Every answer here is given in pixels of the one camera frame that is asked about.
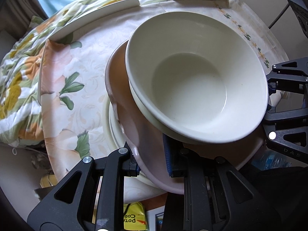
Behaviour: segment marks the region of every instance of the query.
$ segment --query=metal screw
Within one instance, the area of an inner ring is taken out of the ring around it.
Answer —
[[[274,140],[276,138],[276,133],[274,131],[269,133],[269,139]]]
[[[189,153],[189,149],[187,149],[187,148],[182,148],[182,149],[180,150],[180,153],[181,153],[182,155],[187,155],[187,154]]]
[[[226,160],[225,160],[225,158],[223,158],[223,157],[217,157],[217,158],[216,158],[216,162],[217,162],[217,163],[223,164],[225,161],[226,161]]]
[[[119,153],[120,153],[120,154],[126,154],[127,151],[128,151],[128,149],[125,148],[125,147],[122,147],[122,148],[119,149]]]
[[[83,161],[84,163],[89,163],[90,161],[92,161],[92,157],[84,157],[84,158],[82,159],[82,161]]]

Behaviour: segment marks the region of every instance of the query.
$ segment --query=bowl rim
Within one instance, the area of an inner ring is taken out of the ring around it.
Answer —
[[[261,73],[263,74],[262,78],[264,80],[264,84],[265,84],[265,91],[264,91],[264,94],[266,93],[266,96],[264,97],[264,102],[263,102],[263,110],[262,110],[262,115],[260,114],[260,117],[258,119],[258,121],[255,121],[255,124],[252,124],[251,127],[249,128],[249,130],[247,131],[243,131],[240,135],[236,135],[234,137],[229,137],[229,138],[212,138],[212,137],[209,137],[207,136],[206,138],[204,137],[203,133],[202,132],[197,132],[197,131],[194,131],[194,130],[190,130],[184,126],[181,126],[179,124],[175,124],[169,117],[165,116],[156,106],[153,102],[151,102],[150,100],[147,100],[143,93],[139,90],[137,84],[135,83],[135,80],[134,80],[134,76],[132,75],[131,73],[131,70],[130,70],[130,65],[129,65],[129,58],[128,58],[128,52],[129,52],[129,49],[130,49],[130,45],[131,45],[131,42],[132,42],[132,39],[133,39],[133,36],[135,35],[135,33],[139,30],[139,28],[141,26],[143,26],[144,24],[146,24],[148,21],[150,20],[153,20],[154,18],[158,18],[158,17],[163,17],[163,16],[166,16],[166,15],[169,15],[169,14],[186,14],[186,15],[193,15],[193,16],[203,16],[203,17],[207,17],[208,20],[214,20],[216,23],[218,24],[221,24],[223,27],[226,27],[228,28],[228,30],[231,30],[235,35],[236,37],[238,38],[241,38],[242,40],[244,40],[235,30],[233,30],[232,28],[230,28],[228,25],[224,24],[223,22],[220,22],[212,17],[209,17],[207,15],[203,15],[203,14],[200,14],[200,13],[195,13],[195,12],[186,12],[186,11],[173,11],[173,12],[165,12],[165,13],[162,13],[162,14],[159,14],[159,15],[156,15],[156,16],[153,16],[149,19],[147,19],[146,21],[144,21],[142,24],[140,24],[135,30],[134,32],[132,33],[132,35],[130,36],[129,40],[128,40],[128,43],[127,43],[127,47],[126,47],[126,50],[125,50],[125,65],[126,65],[126,71],[127,71],[127,75],[128,75],[128,78],[129,78],[129,82],[134,90],[134,92],[136,93],[137,97],[139,98],[139,100],[142,102],[142,104],[147,108],[147,110],[158,120],[160,121],[161,123],[163,123],[165,126],[167,126],[168,128],[170,128],[171,130],[187,137],[187,138],[190,138],[192,140],[196,140],[196,141],[199,141],[199,142],[206,142],[206,143],[228,143],[228,142],[233,142],[233,141],[237,141],[237,140],[240,140],[242,138],[244,138],[245,136],[249,135],[250,133],[252,133],[257,127],[258,125],[261,123],[264,115],[265,115],[265,112],[266,112],[266,109],[267,109],[267,104],[268,104],[268,86],[267,86],[267,78],[266,78],[266,75],[265,75],[265,72],[264,72],[264,69],[262,67],[262,64],[257,56],[257,54],[255,53],[255,51],[252,49],[252,47],[249,45],[249,43],[247,43],[245,41],[245,44],[247,46],[249,46],[249,49],[251,51],[251,54],[252,56],[254,56],[254,58],[257,58],[258,62],[259,62],[259,68],[260,68],[260,71]]]

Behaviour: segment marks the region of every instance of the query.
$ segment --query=black metal bracket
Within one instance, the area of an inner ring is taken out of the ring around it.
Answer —
[[[268,107],[262,121],[267,147],[308,164],[308,57],[275,64],[266,77],[270,95],[277,90],[303,94],[306,105],[285,112]]]
[[[124,230],[124,177],[139,175],[127,143],[108,157],[84,157],[33,209],[27,223],[35,231]],[[96,221],[92,223],[99,179]]]
[[[276,210],[226,159],[206,159],[163,138],[171,176],[184,177],[183,230],[280,230]]]

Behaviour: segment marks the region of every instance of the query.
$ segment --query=curtain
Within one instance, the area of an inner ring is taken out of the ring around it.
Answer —
[[[6,0],[0,10],[0,31],[4,29],[19,39],[26,33],[32,16],[47,19],[38,0]]]

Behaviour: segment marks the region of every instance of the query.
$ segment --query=white bowl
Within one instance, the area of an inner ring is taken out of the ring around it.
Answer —
[[[152,17],[132,34],[125,61],[142,104],[189,139],[236,141],[265,114],[268,88],[258,56],[213,18],[190,12]]]
[[[189,143],[189,144],[203,144],[202,142],[198,142],[196,140],[192,140],[186,136],[183,136],[175,131],[173,131],[172,129],[168,128],[166,125],[164,125],[163,123],[161,123],[159,120],[157,120],[155,118],[155,116],[153,116],[151,114],[151,112],[149,110],[147,110],[147,108],[142,104],[142,102],[139,100],[138,96],[136,95],[134,89],[131,87],[131,84],[129,83],[129,88],[131,91],[131,95],[133,96],[133,99],[137,105],[137,107],[139,108],[140,112],[144,115],[144,117],[158,130],[160,130],[162,133],[168,135],[168,136],[172,136],[174,139],[184,142],[184,143]]]

